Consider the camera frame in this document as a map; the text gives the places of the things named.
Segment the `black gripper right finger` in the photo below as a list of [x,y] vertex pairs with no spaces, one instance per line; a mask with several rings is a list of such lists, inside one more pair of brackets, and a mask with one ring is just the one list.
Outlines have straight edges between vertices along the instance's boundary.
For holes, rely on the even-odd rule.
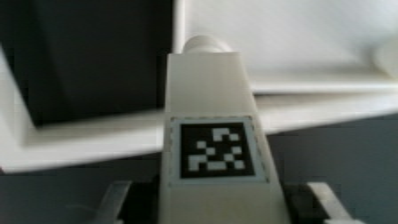
[[307,186],[327,213],[323,224],[366,224],[348,214],[329,184],[325,182],[309,182]]

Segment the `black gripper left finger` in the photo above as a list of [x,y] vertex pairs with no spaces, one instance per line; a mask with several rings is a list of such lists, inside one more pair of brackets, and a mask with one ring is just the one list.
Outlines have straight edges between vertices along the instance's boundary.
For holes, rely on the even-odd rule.
[[131,182],[115,181],[107,189],[94,218],[82,224],[124,224],[119,218]]

